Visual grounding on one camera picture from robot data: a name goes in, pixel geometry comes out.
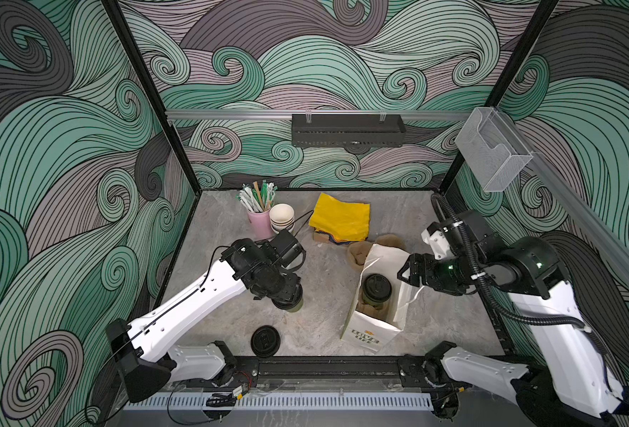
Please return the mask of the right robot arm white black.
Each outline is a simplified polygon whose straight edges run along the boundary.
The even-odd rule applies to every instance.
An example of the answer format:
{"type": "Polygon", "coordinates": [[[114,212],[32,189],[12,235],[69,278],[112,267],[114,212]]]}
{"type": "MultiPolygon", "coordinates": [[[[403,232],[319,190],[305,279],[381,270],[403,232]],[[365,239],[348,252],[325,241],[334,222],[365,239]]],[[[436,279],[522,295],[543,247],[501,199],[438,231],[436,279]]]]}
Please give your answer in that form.
{"type": "Polygon", "coordinates": [[[458,407],[464,384],[513,402],[537,426],[613,426],[629,416],[629,386],[609,367],[609,346],[581,313],[569,271],[542,238],[506,244],[475,211],[431,197],[438,219],[423,233],[428,254],[411,254],[397,277],[452,296],[477,293],[502,318],[526,325],[545,363],[481,356],[451,342],[426,354],[433,411],[458,407]]]}

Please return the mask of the white paper gift bag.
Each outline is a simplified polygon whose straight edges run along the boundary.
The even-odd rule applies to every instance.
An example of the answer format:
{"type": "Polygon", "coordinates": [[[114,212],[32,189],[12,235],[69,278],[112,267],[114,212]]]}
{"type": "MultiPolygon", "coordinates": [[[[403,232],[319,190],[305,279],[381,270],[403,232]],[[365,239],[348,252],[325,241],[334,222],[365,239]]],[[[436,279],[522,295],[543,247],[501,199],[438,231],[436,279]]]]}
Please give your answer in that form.
{"type": "Polygon", "coordinates": [[[404,331],[419,289],[399,279],[410,255],[375,244],[365,260],[341,340],[377,353],[404,331]]]}

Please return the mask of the black cup lid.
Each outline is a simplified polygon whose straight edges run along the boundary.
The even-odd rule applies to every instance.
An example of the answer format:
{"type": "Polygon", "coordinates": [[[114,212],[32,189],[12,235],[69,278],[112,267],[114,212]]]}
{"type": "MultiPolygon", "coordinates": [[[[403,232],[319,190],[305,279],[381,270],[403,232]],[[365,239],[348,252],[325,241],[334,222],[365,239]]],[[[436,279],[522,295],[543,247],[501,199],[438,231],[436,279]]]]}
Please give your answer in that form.
{"type": "Polygon", "coordinates": [[[392,292],[390,280],[381,274],[371,274],[362,281],[362,300],[367,304],[384,304],[392,292]]]}

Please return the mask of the green paper coffee cup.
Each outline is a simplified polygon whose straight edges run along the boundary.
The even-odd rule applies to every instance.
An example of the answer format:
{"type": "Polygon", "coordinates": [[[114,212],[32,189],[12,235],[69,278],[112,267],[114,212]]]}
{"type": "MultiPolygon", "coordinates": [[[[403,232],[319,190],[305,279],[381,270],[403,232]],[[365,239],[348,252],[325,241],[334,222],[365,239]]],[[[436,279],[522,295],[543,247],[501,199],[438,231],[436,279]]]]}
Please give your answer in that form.
{"type": "Polygon", "coordinates": [[[387,315],[387,304],[367,304],[360,302],[357,311],[372,318],[385,318],[387,315]]]}

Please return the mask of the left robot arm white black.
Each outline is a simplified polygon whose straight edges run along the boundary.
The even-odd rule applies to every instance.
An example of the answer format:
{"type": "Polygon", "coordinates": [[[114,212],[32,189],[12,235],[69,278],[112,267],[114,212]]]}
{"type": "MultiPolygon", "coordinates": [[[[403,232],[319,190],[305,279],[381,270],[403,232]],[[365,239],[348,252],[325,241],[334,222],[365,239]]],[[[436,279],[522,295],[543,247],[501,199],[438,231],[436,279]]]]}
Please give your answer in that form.
{"type": "Polygon", "coordinates": [[[305,259],[306,250],[289,231],[261,244],[241,238],[217,247],[208,270],[165,304],[131,321],[112,321],[106,336],[129,402],[147,400],[166,386],[189,380],[228,384],[236,361],[225,343],[189,347],[178,340],[245,292],[258,301],[270,300],[280,310],[296,311],[304,296],[297,271],[305,259]]]}

